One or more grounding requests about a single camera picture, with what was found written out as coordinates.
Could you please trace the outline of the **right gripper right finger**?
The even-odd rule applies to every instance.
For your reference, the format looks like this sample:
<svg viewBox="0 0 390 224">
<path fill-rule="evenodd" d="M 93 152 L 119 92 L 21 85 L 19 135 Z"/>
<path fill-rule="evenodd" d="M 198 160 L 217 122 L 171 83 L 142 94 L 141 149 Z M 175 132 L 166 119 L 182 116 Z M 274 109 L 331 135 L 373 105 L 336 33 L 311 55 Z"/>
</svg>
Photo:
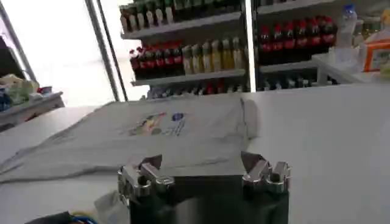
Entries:
<svg viewBox="0 0 390 224">
<path fill-rule="evenodd" d="M 260 154 L 250 152 L 241 152 L 241 160 L 246 170 L 242 177 L 244 187 L 274 194 L 289 191 L 291 167 L 286 161 L 279 161 L 272 166 Z"/>
</svg>

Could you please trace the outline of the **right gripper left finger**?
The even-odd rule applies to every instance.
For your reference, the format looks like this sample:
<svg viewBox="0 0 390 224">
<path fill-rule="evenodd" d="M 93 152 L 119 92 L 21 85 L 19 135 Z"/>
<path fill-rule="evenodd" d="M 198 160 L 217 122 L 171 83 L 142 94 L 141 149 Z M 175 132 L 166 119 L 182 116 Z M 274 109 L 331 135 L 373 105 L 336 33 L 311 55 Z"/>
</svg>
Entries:
<svg viewBox="0 0 390 224">
<path fill-rule="evenodd" d="M 169 192 L 176 184 L 174 177 L 164 174 L 160 168 L 162 154 L 146 157 L 136 165 L 125 165 L 118 170 L 118 193 L 121 201 L 130 206 L 139 198 L 150 196 L 152 191 Z"/>
</svg>

